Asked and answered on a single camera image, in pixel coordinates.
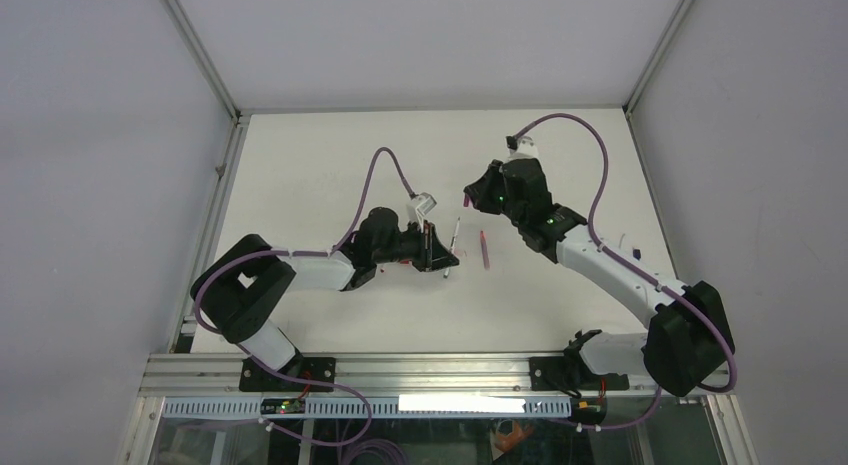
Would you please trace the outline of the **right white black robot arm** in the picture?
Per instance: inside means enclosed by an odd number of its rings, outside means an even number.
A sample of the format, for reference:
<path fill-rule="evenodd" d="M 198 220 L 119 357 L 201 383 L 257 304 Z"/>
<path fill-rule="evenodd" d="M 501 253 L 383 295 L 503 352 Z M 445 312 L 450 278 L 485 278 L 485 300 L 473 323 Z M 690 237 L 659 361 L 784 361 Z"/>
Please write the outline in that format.
<path fill-rule="evenodd" d="M 664 278 L 605 244 L 586 218 L 553 201 L 538 160 L 494 160 L 464 194 L 475 210 L 507 217 L 529 249 L 591 281 L 644 326 L 577 333 L 563 351 L 565 384 L 588 390 L 607 375 L 647 376 L 683 397 L 708 389 L 707 378 L 734 353 L 713 286 Z"/>

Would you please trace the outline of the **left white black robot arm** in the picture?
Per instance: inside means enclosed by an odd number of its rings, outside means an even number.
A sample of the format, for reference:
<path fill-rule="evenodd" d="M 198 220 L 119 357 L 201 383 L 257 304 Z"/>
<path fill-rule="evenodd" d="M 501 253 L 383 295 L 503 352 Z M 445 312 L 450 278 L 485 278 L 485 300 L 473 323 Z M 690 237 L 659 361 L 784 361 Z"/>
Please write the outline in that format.
<path fill-rule="evenodd" d="M 277 391 L 301 377 L 300 350 L 271 320 L 287 292 L 353 291 L 375 278 L 380 265 L 406 262 L 419 272 L 438 272 L 460 260 L 438 238 L 434 224 L 405 228 L 391 209 L 372 209 L 332 252 L 275 249 L 248 234 L 195 280 L 195 309 L 228 343 L 262 362 L 262 377 Z"/>

